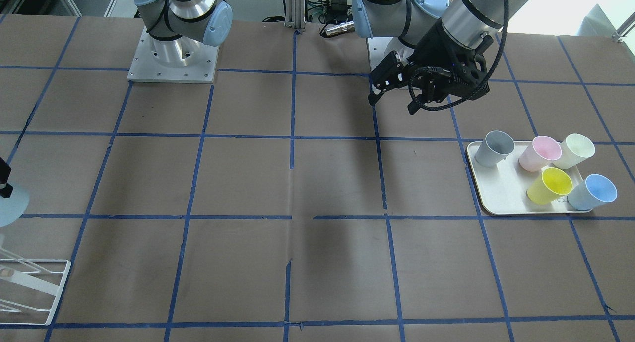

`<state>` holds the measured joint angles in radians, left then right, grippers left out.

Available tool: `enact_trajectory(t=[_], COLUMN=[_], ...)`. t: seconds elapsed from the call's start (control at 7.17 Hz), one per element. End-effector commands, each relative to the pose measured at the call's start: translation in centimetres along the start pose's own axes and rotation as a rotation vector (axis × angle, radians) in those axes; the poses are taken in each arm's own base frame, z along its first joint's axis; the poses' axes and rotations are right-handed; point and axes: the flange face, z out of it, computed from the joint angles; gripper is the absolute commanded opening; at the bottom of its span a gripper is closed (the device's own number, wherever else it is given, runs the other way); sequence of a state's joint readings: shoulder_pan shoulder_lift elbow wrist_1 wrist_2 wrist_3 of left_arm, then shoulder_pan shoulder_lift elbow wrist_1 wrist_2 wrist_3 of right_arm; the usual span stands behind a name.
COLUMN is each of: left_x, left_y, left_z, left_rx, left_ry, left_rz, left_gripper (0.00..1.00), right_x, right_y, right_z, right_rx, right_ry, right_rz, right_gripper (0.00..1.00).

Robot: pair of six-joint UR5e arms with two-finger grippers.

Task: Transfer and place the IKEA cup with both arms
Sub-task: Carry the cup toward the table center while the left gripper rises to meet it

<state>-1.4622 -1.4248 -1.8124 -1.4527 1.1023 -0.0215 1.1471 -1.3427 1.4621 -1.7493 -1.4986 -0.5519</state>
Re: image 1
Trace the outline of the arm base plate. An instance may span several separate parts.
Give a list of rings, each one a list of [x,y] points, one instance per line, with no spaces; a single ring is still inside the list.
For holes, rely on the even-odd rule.
[[[374,37],[367,38],[368,59],[372,72],[389,52],[396,51],[403,63],[407,62],[414,49],[401,43],[398,37]]]
[[[143,83],[213,84],[219,48],[190,38],[159,41],[143,28],[127,79]]]

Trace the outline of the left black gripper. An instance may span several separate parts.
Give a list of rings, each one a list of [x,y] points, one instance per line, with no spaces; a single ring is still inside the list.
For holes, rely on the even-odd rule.
[[[392,89],[420,89],[413,102],[442,102],[447,96],[478,100],[489,93],[484,52],[491,36],[479,34],[476,48],[456,43],[438,20],[403,63],[396,51],[389,52],[371,72],[373,87],[368,102],[375,106]]]

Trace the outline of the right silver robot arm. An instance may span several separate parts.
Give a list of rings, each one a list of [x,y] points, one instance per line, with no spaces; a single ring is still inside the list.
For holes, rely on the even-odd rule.
[[[129,79],[140,89],[155,88],[150,104],[165,104],[170,113],[192,109],[203,102],[203,90],[212,89],[219,46],[229,34],[232,9],[224,0],[133,0],[145,28],[129,69]],[[9,75],[41,69],[36,82],[46,78],[64,56],[75,19],[14,16],[1,30],[1,91],[27,90],[30,82]]]

